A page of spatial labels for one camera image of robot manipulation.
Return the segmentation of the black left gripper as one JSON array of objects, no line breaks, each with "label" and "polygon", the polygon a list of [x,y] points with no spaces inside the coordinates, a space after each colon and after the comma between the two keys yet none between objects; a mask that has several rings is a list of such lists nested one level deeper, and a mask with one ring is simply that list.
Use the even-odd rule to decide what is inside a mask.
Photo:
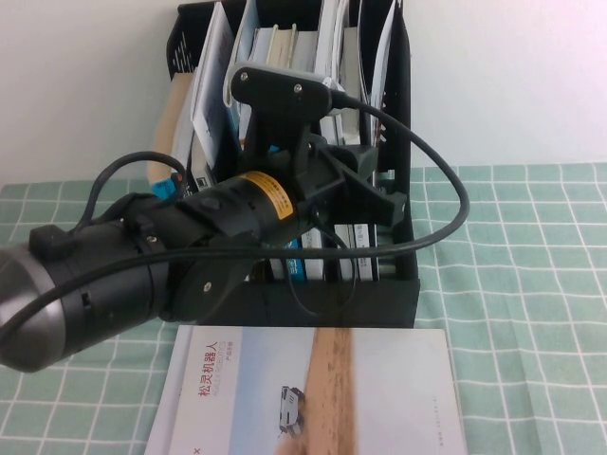
[{"label": "black left gripper", "polygon": [[308,231],[315,211],[340,192],[343,222],[393,227],[404,219],[408,196],[388,194],[363,178],[377,169],[378,148],[346,145],[343,174],[331,158],[307,146],[299,169],[294,154],[247,156],[244,168],[178,203],[181,242],[289,242]]}]

